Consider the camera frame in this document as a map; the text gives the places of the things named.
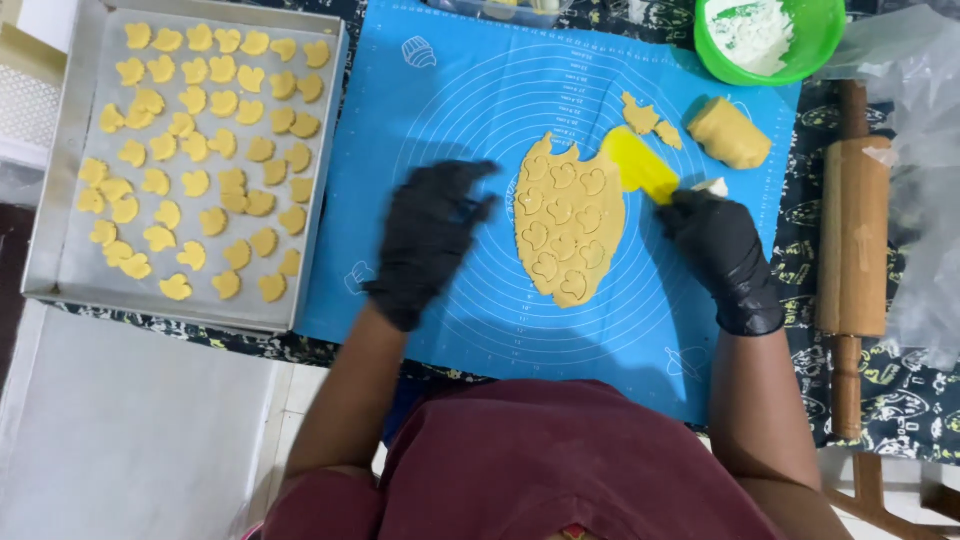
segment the wooden rolling pin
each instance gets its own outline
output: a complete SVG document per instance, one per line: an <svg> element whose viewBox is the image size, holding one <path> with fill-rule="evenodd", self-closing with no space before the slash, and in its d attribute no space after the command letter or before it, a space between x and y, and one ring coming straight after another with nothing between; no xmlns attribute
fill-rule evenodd
<svg viewBox="0 0 960 540"><path fill-rule="evenodd" d="M864 154L889 149L870 135L866 89L840 82L841 138L827 149L817 328L832 334L833 432L860 437L860 338L886 331L890 167Z"/></svg>

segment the blue silicone baking mat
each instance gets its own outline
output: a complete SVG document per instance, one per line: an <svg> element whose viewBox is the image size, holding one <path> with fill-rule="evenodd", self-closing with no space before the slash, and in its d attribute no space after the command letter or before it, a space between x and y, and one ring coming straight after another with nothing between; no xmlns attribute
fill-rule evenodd
<svg viewBox="0 0 960 540"><path fill-rule="evenodd" d="M621 93L685 126L722 95L773 140L754 170L644 140L691 186L724 177L730 197L773 247L800 86L726 86L696 55L584 31L540 31L467 19L420 4L371 0L337 128L308 304L296 331L343 342L374 277L394 187L417 165L494 160L479 192L502 197L445 296L424 314L409 358L509 378L599 379L630 399L705 424L718 332L713 302L684 268L640 191L625 194L626 229L610 273L580 307L541 296L516 253L513 197L523 156L546 132L554 152L591 158L624 124Z"/></svg>

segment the baking tray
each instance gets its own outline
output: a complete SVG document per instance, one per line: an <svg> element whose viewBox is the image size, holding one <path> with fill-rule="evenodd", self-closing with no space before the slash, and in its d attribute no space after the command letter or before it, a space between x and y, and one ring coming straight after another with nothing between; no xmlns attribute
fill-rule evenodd
<svg viewBox="0 0 960 540"><path fill-rule="evenodd" d="M128 22L146 22L155 35L160 28L177 30L184 34L184 43L178 51L170 53L177 65L177 74L171 82L155 85L148 71L140 84L157 90L163 96L166 102L163 114L147 129L123 129L108 135L98 127L100 111L107 103L116 103L122 112L126 112L135 94L135 88L119 85L119 75L114 65L131 56L137 56L146 63L162 54L150 47L142 51L129 50L124 32L124 25ZM220 56L216 41L210 50L203 53L188 49L186 29L201 22L206 22L212 30L236 28L242 35L255 29L267 32L271 39L293 37L298 43L298 52L287 63L280 61L279 56L271 51L260 57L250 57L240 51L233 54L238 66L247 64L264 68L267 78L259 94L243 92L236 80L226 85L207 80L202 85L207 91L208 100L214 90L231 89L240 99L257 99L264 104L264 117L252 127L240 126L232 117L220 119L213 116L208 110L209 103L207 110L196 116L198 131L208 137L213 137L221 127L234 132L238 148L232 160L224 160L219 154L211 153L207 160L193 163L178 151L174 158L156 163L149 157L147 145L147 163L140 169L134 169L116 157L117 151L128 138L146 144L150 138L167 129L174 111L185 110L177 97L186 88L180 71L181 63L198 56L207 60ZM75 24L60 104L60 121L37 210L34 239L24 273L23 294L39 300L107 307L209 326L266 332L291 330L304 309L307 287L301 287L300 284L310 282L315 234L320 220L347 59L348 35L344 22L338 17L220 2L81 0ZM306 67L301 47L307 40L317 39L327 42L331 58L323 69L310 70ZM324 94L309 105L303 103L299 94L286 102L275 100L271 96L269 76L283 70L292 71L298 78L310 71L317 71L324 81ZM218 172L238 166L247 174L248 188L263 188L261 166L244 158L254 135L267 136L276 142L275 157L282 157L282 152L299 140L289 134L270 133L270 111L285 106L291 106L296 111L308 111L323 122L320 132L304 141L313 153L310 168L297 175L290 173L286 183L265 189L276 196L276 209L269 217L257 218L228 212L228 228L223 234L213 238L201 235L200 211L220 206ZM83 187L77 176L85 157L106 161L111 176L126 178L134 186L133 196L140 203L140 212L131 223L118 224L117 228L120 239L130 243L137 253L146 253L150 258L154 272L145 280L128 278L119 268L107 267L100 247L87 238L94 221L109 219L110 210L107 207L100 215L75 210L76 198ZM144 192L140 188L143 171L152 166L164 170L170 177L171 189L166 197ZM180 174L187 170L204 170L210 176L211 187L204 196L191 199L183 195ZM307 226L303 234L291 237L280 227L277 215L291 206L289 179L310 174L316 174L317 180L307 208ZM162 200L176 202L180 206L182 219L174 229L178 247L155 254L148 250L148 242L142 234L146 227L154 224L153 214ZM243 280L240 294L228 301L220 301L210 280L228 269L221 255L223 249L237 238L249 239L265 226L273 227L280 237L275 252L268 258L259 258L254 254L250 265L238 271ZM198 240L206 248L206 265L199 272L193 272L176 262L176 253L181 251L187 240ZM288 279L289 288L280 301L266 304L260 298L256 280L262 275L274 273L288 248L296 248L302 253L300 275L296 279ZM178 272L187 276L194 289L193 295L183 302L164 297L158 286L159 280Z"/></svg>

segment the black tablecloth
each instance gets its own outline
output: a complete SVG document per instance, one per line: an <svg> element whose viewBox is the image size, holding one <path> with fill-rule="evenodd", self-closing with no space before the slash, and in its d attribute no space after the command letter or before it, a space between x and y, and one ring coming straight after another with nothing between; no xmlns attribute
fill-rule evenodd
<svg viewBox="0 0 960 540"><path fill-rule="evenodd" d="M888 0L883 12L907 7L910 0ZM366 11L364 0L261 0L266 7L317 12L343 17L350 34L350 54L344 85ZM852 18L877 13L876 0L848 0ZM693 48L693 0L635 0L633 12L626 0L577 0L561 16L558 27L617 34L653 43ZM872 107L871 123L882 122L889 107ZM797 382L818 446L831 444L829 434L828 348L812 327L816 306L817 251L820 244L820 198L824 152L838 137L837 96L832 84L804 82L793 144L780 203L777 240L771 260L780 281L780 297L788 311L787 335ZM893 298L903 271L897 247L888 250L888 298ZM122 321L210 347L288 362L328 366L339 345L286 334L259 339L243 334L133 313L92 307L59 305L73 313ZM889 342L864 340L860 372L863 379L864 435L855 445L877 454L960 463L960 377L922 366L923 350L901 350ZM457 370L427 366L407 360L401 376L415 379L450 378L477 381L483 378Z"/></svg>

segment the hand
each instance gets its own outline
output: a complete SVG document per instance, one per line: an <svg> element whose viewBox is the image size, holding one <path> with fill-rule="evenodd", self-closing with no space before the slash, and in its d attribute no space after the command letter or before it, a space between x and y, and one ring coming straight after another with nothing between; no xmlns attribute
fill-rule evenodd
<svg viewBox="0 0 960 540"><path fill-rule="evenodd" d="M658 217L694 277L717 304L717 324L732 335L783 327L784 314L746 207L706 191L679 189Z"/></svg>
<svg viewBox="0 0 960 540"><path fill-rule="evenodd" d="M419 326L420 314L457 272L473 228L496 200L491 195L477 203L468 193L497 170L492 161L444 161L415 170L394 192L377 277L364 290L398 330Z"/></svg>

